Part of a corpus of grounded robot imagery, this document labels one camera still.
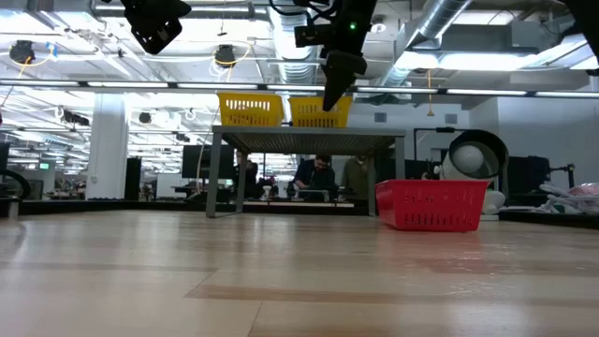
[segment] red object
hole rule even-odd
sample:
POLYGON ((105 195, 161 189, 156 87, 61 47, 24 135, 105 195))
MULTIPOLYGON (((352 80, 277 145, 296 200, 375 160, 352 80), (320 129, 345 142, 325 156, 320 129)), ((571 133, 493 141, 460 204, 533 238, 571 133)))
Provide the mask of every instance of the red object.
POLYGON ((379 217, 400 230, 478 229, 485 181, 392 180, 376 186, 379 217))

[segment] monitor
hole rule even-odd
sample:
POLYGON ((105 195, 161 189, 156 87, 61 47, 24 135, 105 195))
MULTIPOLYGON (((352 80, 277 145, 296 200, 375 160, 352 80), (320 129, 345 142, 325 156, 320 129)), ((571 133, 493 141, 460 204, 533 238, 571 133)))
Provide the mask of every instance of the monitor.
MULTIPOLYGON (((201 145, 185 145, 183 146, 183 167, 181 170, 182 177, 185 179, 195 179, 197 177, 197 161, 201 145)), ((204 154, 200 166, 199 178, 210 178, 210 159, 212 146, 204 146, 204 154)), ((221 146, 219 179, 235 178, 235 149, 230 145, 221 146)))

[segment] person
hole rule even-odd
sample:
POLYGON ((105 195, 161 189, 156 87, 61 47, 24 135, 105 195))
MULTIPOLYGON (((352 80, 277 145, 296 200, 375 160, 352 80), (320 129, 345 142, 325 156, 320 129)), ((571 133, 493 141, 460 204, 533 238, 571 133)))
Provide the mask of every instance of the person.
POLYGON ((330 155, 319 154, 316 159, 304 160, 298 166, 293 183, 298 188, 310 186, 328 187, 335 185, 335 171, 329 167, 330 155))
MULTIPOLYGON (((235 177, 233 177, 233 183, 235 184, 235 188, 237 188, 240 184, 240 163, 241 163, 241 152, 237 151, 235 153, 237 156, 237 166, 235 166, 235 177)), ((247 164, 245 166, 245 192, 243 195, 246 198, 255 198, 256 197, 256 177, 258 175, 258 164, 252 162, 249 158, 247 160, 247 164)))
POLYGON ((354 192, 350 199, 365 200, 368 198, 368 157, 358 155, 347 159, 343 167, 341 185, 354 192))

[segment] black equipment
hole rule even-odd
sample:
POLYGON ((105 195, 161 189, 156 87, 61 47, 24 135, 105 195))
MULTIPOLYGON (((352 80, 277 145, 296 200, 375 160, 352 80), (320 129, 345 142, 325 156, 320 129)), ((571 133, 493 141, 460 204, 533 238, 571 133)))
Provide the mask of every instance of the black equipment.
POLYGON ((235 53, 232 45, 220 45, 218 51, 214 54, 216 64, 221 68, 229 69, 237 64, 235 62, 235 53))
POLYGON ((9 190, 13 189, 20 190, 20 194, 17 196, 19 199, 27 199, 31 194, 31 186, 21 174, 9 169, 0 169, 0 176, 12 178, 19 185, 17 187, 20 187, 15 189, 15 186, 12 186, 12 182, 5 179, 3 183, 0 183, 0 198, 10 196, 9 190))
POLYGON ((0 170, 7 169, 10 143, 0 143, 0 170))
POLYGON ((561 0, 574 17, 576 23, 572 27, 572 34, 582 33, 589 42, 592 52, 599 59, 599 26, 597 13, 599 1, 597 0, 561 0))
POLYGON ((329 111, 339 98, 356 81, 356 74, 366 73, 366 60, 362 57, 362 46, 366 34, 371 30, 371 19, 377 0, 294 0, 296 6, 307 7, 316 12, 311 17, 308 11, 285 12, 270 1, 270 6, 279 14, 305 15, 306 26, 295 28, 296 46, 323 45, 320 58, 327 62, 322 70, 327 76, 323 110, 329 111), (322 10, 312 3, 329 6, 322 10), (314 24, 318 18, 329 20, 329 24, 314 24))
POLYGON ((148 53, 156 55, 177 37, 183 27, 179 19, 191 11, 181 0, 121 0, 131 33, 148 53))
POLYGON ((141 178, 141 158, 127 158, 127 169, 124 178, 125 200, 139 200, 139 181, 141 178))
MULTIPOLYGON (((183 146, 183 168, 182 176, 185 179, 195 179, 197 177, 197 162, 201 152, 201 145, 183 146)), ((210 178, 210 159, 212 146, 204 146, 202 155, 201 170, 198 178, 210 178)), ((229 145, 221 146, 220 168, 218 170, 219 179, 233 179, 235 177, 235 149, 229 145)))
POLYGON ((30 65, 36 60, 36 53, 33 50, 34 43, 27 40, 18 40, 17 43, 10 48, 8 57, 20 65, 30 65))

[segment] pillar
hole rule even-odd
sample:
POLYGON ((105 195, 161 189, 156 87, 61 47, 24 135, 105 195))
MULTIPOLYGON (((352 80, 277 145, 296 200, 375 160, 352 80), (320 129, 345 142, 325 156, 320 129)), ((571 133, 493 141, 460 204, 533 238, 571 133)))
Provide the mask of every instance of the pillar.
POLYGON ((40 160, 38 178, 44 182, 43 194, 54 190, 54 181, 56 180, 56 161, 55 160, 40 160))
POLYGON ((85 197, 123 198, 129 114, 123 94, 95 94, 85 197))

